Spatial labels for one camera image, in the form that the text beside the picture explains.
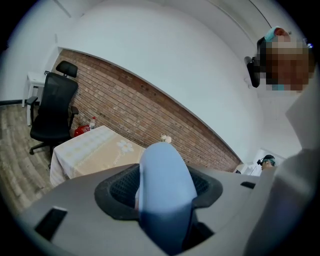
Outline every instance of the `brick wall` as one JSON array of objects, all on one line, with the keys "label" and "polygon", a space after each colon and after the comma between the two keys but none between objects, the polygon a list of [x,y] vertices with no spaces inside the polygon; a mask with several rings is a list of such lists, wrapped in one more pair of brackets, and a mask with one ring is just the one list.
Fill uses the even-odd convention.
[{"label": "brick wall", "polygon": [[76,127],[97,118],[105,125],[143,146],[159,141],[162,134],[172,137],[172,145],[186,163],[232,172],[240,163],[237,156],[196,117],[172,99],[134,75],[82,53],[63,50],[55,62],[78,67],[79,88],[72,104],[79,109]]}]

